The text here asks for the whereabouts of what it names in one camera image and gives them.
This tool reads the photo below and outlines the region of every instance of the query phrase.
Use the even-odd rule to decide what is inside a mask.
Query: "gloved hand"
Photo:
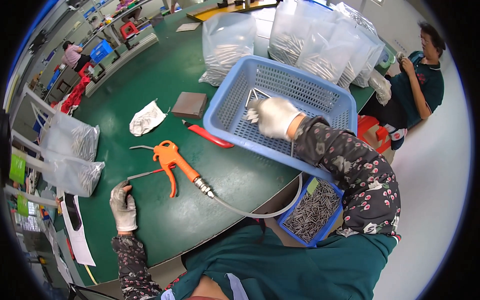
[[[110,192],[110,208],[112,209],[118,231],[132,231],[137,229],[137,210],[132,195],[127,192],[132,189],[128,180],[117,184]]]
[[[287,130],[301,112],[288,100],[269,98],[253,100],[248,104],[258,113],[258,130],[266,137],[291,141]]]

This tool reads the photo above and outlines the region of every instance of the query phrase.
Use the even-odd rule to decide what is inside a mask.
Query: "plastic bag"
[[[332,11],[310,1],[285,0],[280,2],[270,34],[268,53],[284,64],[295,66],[308,34],[308,28],[316,20],[324,20]]]
[[[56,113],[40,147],[62,155],[94,161],[100,127],[83,123],[64,113]]]
[[[315,22],[310,28],[310,38],[305,42],[296,67],[337,84],[360,42],[354,29],[347,22]]]
[[[374,35],[373,33],[371,33],[370,31],[368,31],[367,29],[361,26],[357,26],[356,29],[359,31],[358,35],[362,40],[367,41],[367,39],[369,39],[371,41],[372,49],[366,63],[363,65],[360,73],[352,83],[354,85],[358,85],[359,87],[367,87],[368,79],[370,78],[370,73],[372,72],[373,68],[377,64],[378,58],[380,57],[385,47],[385,43],[382,42],[378,38],[378,36]]]
[[[134,136],[141,136],[144,133],[150,132],[153,128],[157,127],[165,117],[167,113],[163,111],[156,105],[155,99],[149,104],[147,104],[142,110],[137,112],[129,124],[130,133]]]
[[[387,105],[388,101],[392,98],[392,84],[377,70],[373,70],[370,74],[368,84],[373,87],[377,93],[378,102],[383,106]]]
[[[255,17],[237,12],[222,12],[204,22],[202,48],[206,71],[198,82],[219,86],[243,56],[253,54],[257,33]]]
[[[72,195],[90,197],[98,184],[105,162],[89,162],[68,157],[53,151],[42,151],[49,170],[42,172],[43,179]]]
[[[359,13],[355,9],[349,7],[343,2],[340,2],[339,4],[337,4],[336,9],[342,14],[344,14],[345,16],[355,20],[358,25],[368,29],[370,32],[378,36],[375,26],[373,26],[373,24],[367,18],[365,18],[361,13]]]
[[[372,51],[375,50],[376,45],[370,41],[364,34],[355,29],[354,32],[357,33],[357,36],[360,39],[360,42],[357,43],[357,47],[353,51],[350,60],[347,63],[347,66],[343,70],[342,76],[338,80],[337,85],[347,89],[350,86],[355,78],[360,74],[362,68],[365,66],[367,59],[369,58]]]

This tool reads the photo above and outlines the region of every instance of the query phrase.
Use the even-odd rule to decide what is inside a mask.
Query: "clear plastic bag of metal rods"
[[[206,71],[198,82],[219,86],[240,58],[253,54],[256,32],[255,17],[248,14],[222,12],[205,21],[202,48]]]
[[[347,22],[315,22],[295,66],[337,84],[360,41],[354,29]]]
[[[305,193],[285,219],[283,226],[308,244],[339,205],[340,199],[332,186],[327,181],[318,180],[315,190],[311,194]]]
[[[40,142],[40,147],[62,155],[94,161],[100,136],[100,127],[57,112],[50,128]]]
[[[378,102],[383,106],[387,105],[388,101],[392,98],[392,84],[377,70],[373,70],[370,74],[368,84],[377,93]]]
[[[357,43],[357,47],[353,51],[347,66],[343,70],[342,76],[338,79],[337,85],[347,89],[355,78],[360,74],[363,66],[367,62],[367,59],[374,49],[375,45],[362,33],[359,35],[360,42]]]
[[[90,162],[53,151],[42,151],[47,170],[43,179],[72,195],[90,197],[98,184],[105,162]]]
[[[340,2],[339,4],[336,5],[336,10],[338,10],[345,16],[355,20],[355,22],[357,22],[358,25],[368,29],[370,32],[378,36],[375,26],[373,26],[373,24],[367,18],[365,18],[361,13],[359,13],[355,9],[351,8],[350,6],[346,5],[343,2]]]
[[[277,6],[268,54],[276,61],[295,66],[315,20],[324,20],[331,10],[310,1],[287,0]]]
[[[372,49],[370,51],[370,55],[367,59],[367,62],[363,65],[360,73],[352,82],[354,85],[359,87],[367,87],[368,86],[368,79],[370,78],[370,73],[372,72],[373,68],[377,64],[378,58],[382,54],[382,51],[385,47],[385,43],[382,42],[377,36],[372,34],[367,29],[357,26],[356,28],[358,32],[358,36],[362,39],[362,41],[367,42],[370,40],[372,43]]]

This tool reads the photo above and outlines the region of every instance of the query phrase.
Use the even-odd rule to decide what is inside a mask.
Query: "dark green polo shirt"
[[[430,111],[433,112],[442,103],[444,97],[444,78],[440,71],[440,63],[438,65],[427,65],[421,63],[424,57],[422,51],[415,51],[408,57],[413,63],[420,89],[427,101]],[[408,128],[416,125],[421,121],[420,114],[413,99],[410,80],[405,72],[401,72],[392,79],[392,95],[398,99],[407,113]]]
[[[186,261],[187,272],[175,279],[156,300],[189,297],[202,274],[212,278],[229,299],[232,287],[245,290],[249,300],[366,300],[387,263],[399,236],[333,235],[316,248],[285,247],[270,229],[264,239],[260,226],[247,226]],[[240,282],[232,284],[228,273]]]

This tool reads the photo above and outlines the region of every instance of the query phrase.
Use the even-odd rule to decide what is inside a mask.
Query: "red utility knife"
[[[188,123],[185,120],[182,120],[183,125],[185,125],[188,129],[193,131],[194,133],[198,134],[199,136],[203,137],[204,139],[211,141],[212,143],[216,144],[219,147],[222,148],[231,148],[234,146],[234,144],[230,144],[227,141],[224,141],[222,139],[219,139],[211,134],[208,133],[204,128],[198,126],[198,125],[192,125],[191,123]]]

